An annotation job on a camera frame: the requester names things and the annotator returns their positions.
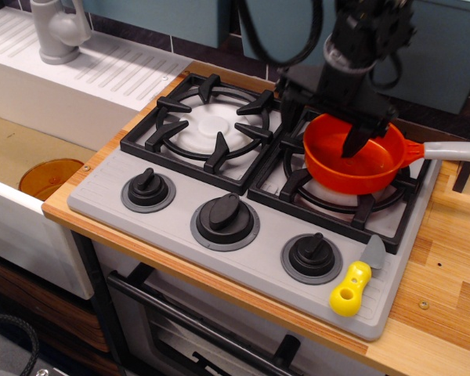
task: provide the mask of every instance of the stovetop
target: stovetop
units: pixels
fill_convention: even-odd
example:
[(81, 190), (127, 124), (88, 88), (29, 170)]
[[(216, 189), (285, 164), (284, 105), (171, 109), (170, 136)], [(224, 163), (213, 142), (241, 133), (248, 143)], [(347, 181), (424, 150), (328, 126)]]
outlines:
[[(306, 175), (299, 146), (302, 131), (316, 113), (307, 110), (300, 124), (287, 132), (281, 128), (279, 103), (268, 92), (240, 94), (213, 76), (193, 76), (184, 82), (159, 99), (157, 108), (122, 140), (121, 147), (73, 191), (68, 205), (361, 338), (378, 338), (439, 162), (414, 162), (397, 182), (372, 197), (324, 193)], [(226, 101), (227, 113), (220, 108)], [(201, 139), (189, 140), (192, 133), (193, 137), (200, 133)], [(235, 155), (238, 150), (247, 153)], [(129, 203), (128, 192), (140, 190), (136, 187), (145, 181), (154, 182), (152, 190), (162, 196), (158, 206), (144, 205), (154, 210)], [(168, 189), (163, 190), (164, 182)], [(206, 208), (215, 215), (206, 216)], [(205, 229), (222, 227), (223, 221), (242, 212), (245, 219), (237, 219), (233, 226), (240, 229), (235, 234)], [(210, 225), (199, 225), (205, 222)], [(332, 244), (334, 266), (325, 277), (287, 272), (289, 249), (318, 233)], [(373, 270), (360, 311), (353, 317), (339, 316), (329, 306), (329, 295), (375, 233), (385, 242), (385, 264)]]

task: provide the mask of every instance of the white burner cap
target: white burner cap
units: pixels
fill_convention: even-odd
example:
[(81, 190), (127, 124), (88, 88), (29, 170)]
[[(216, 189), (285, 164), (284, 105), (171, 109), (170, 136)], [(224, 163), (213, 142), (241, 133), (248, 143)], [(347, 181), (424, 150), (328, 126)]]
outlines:
[(198, 131), (208, 139), (215, 139), (218, 132), (225, 135), (229, 129), (228, 121), (220, 116), (207, 116), (198, 122)]
[(181, 120), (189, 125), (172, 138), (184, 150), (200, 154), (212, 154), (215, 150), (218, 132), (225, 138), (230, 151), (248, 145), (252, 139), (235, 129), (235, 123), (251, 124), (245, 116), (237, 115), (237, 106), (209, 103), (194, 107)]

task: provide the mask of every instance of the faucet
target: faucet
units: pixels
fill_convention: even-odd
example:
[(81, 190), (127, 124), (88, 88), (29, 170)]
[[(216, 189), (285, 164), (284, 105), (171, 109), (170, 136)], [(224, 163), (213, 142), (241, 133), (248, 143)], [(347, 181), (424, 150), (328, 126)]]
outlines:
[(78, 46), (91, 38), (82, 0), (73, 0), (75, 14), (66, 14), (61, 0), (30, 0), (30, 4), (42, 61), (57, 65), (74, 60)]

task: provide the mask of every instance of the burner grate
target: burner grate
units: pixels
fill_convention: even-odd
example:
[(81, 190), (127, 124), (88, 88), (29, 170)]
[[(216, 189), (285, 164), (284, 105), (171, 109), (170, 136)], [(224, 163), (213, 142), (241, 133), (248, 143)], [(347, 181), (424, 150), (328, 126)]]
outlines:
[[(377, 234), (384, 241), (387, 252), (396, 254), (430, 161), (423, 163), (416, 179), (410, 177), (409, 168), (401, 170), (392, 182), (393, 192), (379, 201), (372, 194), (359, 195), (356, 198), (357, 205), (354, 206), (324, 200), (304, 187), (313, 179), (308, 170), (293, 169), (291, 163), (293, 156), (305, 153), (302, 131), (306, 124), (317, 116), (319, 116), (317, 112), (306, 110), (298, 127), (291, 134), (282, 135), (277, 140), (278, 147), (273, 150), (261, 173), (249, 188), (248, 198), (365, 244), (373, 234)], [(271, 193), (263, 187), (270, 174), (277, 168), (284, 170), (287, 180), (278, 192)], [(389, 237), (366, 228), (367, 221), (373, 213), (387, 210), (401, 201), (404, 202), (405, 208), (394, 236)]]
[[(200, 98), (204, 105), (221, 97), (235, 99), (241, 103), (236, 111), (238, 116), (256, 115), (261, 119), (261, 124), (233, 124), (234, 129), (250, 139), (246, 145), (234, 147), (233, 150), (222, 132), (217, 132), (215, 136), (215, 149), (212, 153), (187, 150), (172, 138), (187, 129), (189, 122), (180, 119), (168, 121), (168, 117), (191, 112), (192, 108), (184, 101), (192, 97)], [(269, 90), (258, 94), (222, 83), (215, 74), (209, 78), (190, 74), (168, 96), (161, 97), (157, 101), (157, 107), (122, 139), (121, 149), (213, 186), (244, 194), (256, 175), (257, 167), (264, 162), (273, 147), (275, 133), (280, 132), (280, 124), (277, 128), (274, 126), (276, 129), (273, 131), (270, 129), (270, 113), (278, 111), (279, 107), (280, 102), (274, 99), (273, 92)], [(147, 137), (144, 144), (139, 143), (139, 139), (151, 129), (153, 133)], [(227, 161), (243, 157), (251, 151), (255, 151), (254, 159), (249, 161), (247, 169), (240, 176), (234, 178), (223, 173), (223, 166), (227, 165)], [(201, 161), (203, 164), (194, 164), (193, 161)]]

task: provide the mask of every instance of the black oven handle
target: black oven handle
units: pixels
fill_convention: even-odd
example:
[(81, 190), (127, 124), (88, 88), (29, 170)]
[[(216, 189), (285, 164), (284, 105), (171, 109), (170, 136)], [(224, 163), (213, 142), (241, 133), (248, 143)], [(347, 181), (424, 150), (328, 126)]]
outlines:
[[(144, 264), (140, 264), (140, 266), (153, 271), (153, 268), (147, 267)], [(243, 360), (247, 364), (252, 365), (254, 368), (274, 376), (300, 376), (300, 374), (288, 369), (288, 366), (291, 364), (300, 346), (300, 342), (297, 338), (286, 335), (275, 356), (272, 359), (268, 359), (266, 356), (258, 353), (254, 349), (248, 348), (235, 338), (228, 337), (213, 326), (161, 298), (161, 293), (153, 291), (150, 287), (147, 287), (147, 289), (152, 291), (152, 293), (156, 292), (156, 294), (144, 291), (140, 287), (143, 281), (143, 278), (138, 278), (137, 280), (131, 277), (125, 278), (116, 271), (111, 272), (107, 277), (108, 286), (115, 288), (138, 303), (153, 309), (170, 321), (181, 325), (188, 331), (217, 345), (219, 348)]]

